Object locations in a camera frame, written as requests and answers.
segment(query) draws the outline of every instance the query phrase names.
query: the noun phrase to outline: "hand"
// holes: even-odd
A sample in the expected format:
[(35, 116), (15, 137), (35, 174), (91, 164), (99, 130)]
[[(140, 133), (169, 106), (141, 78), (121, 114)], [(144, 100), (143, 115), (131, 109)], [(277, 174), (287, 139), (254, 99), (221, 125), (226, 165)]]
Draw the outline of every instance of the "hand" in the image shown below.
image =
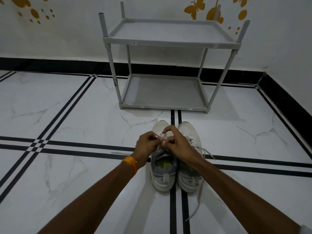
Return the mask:
[(163, 133), (167, 133), (168, 131), (172, 131), (174, 136), (170, 136), (164, 140), (164, 147), (166, 149), (171, 150), (179, 159), (188, 165), (191, 165), (197, 159), (203, 159), (202, 155), (190, 145), (186, 137), (175, 126), (167, 126), (163, 130)]
[(153, 131), (146, 132), (140, 135), (135, 151), (130, 155), (136, 161), (138, 161), (138, 169), (146, 164), (147, 158), (157, 149), (157, 146), (161, 144), (161, 140), (156, 137)]

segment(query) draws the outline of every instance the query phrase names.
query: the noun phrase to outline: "forearm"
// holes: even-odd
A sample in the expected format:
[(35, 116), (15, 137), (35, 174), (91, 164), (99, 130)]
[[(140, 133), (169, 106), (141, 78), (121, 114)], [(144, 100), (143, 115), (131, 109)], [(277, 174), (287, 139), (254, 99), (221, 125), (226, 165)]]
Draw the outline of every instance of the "forearm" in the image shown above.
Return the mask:
[(131, 177), (131, 166), (122, 161), (109, 174), (66, 206), (39, 233), (94, 233)]
[(300, 226), (204, 159), (190, 162), (249, 234), (298, 234)]

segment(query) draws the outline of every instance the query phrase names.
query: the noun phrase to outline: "orange thread bracelet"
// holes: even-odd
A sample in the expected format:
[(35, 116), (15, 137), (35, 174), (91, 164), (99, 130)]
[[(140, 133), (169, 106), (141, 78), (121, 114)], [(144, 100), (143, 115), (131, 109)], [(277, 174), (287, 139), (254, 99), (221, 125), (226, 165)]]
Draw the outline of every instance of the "orange thread bracelet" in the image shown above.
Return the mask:
[(128, 156), (123, 161), (130, 164), (132, 169), (132, 177), (135, 176), (136, 172), (138, 171), (138, 161), (136, 161), (133, 157)]

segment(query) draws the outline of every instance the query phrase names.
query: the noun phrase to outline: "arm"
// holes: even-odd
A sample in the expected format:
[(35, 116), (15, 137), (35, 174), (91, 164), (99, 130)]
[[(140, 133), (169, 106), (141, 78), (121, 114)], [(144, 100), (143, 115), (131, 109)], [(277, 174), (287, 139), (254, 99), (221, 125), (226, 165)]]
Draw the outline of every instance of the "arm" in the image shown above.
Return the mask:
[(203, 176), (248, 233), (299, 233), (297, 223), (206, 161), (177, 128), (168, 126), (163, 133), (169, 130), (174, 136), (165, 140), (165, 148)]
[[(138, 169), (161, 143), (154, 132), (139, 137), (135, 151), (131, 154), (138, 162)], [(38, 234), (94, 233), (102, 219), (132, 178), (132, 167), (122, 161), (115, 169), (82, 193), (58, 213)]]

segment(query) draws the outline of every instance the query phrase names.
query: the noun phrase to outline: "sneaker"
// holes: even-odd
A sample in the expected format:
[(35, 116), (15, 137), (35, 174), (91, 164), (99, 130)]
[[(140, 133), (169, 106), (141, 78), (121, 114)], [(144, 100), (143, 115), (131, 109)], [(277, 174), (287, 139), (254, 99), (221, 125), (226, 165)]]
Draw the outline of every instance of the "sneaker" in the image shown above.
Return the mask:
[[(158, 136), (164, 138), (173, 136), (173, 133), (169, 131), (163, 135), (162, 131), (165, 127), (169, 126), (166, 121), (157, 122), (152, 131)], [(168, 192), (173, 187), (175, 182), (175, 174), (177, 172), (177, 158), (170, 151), (160, 149), (159, 146), (155, 152), (151, 155), (151, 179), (152, 184), (156, 190), (160, 192)]]
[[(201, 147), (199, 135), (189, 122), (180, 123), (177, 129), (187, 138), (190, 145), (193, 146), (203, 157), (205, 157), (206, 152), (211, 155), (207, 150)], [(195, 169), (180, 160), (177, 177), (178, 185), (187, 193), (195, 193), (201, 187), (201, 183), (203, 182), (203, 177)]]

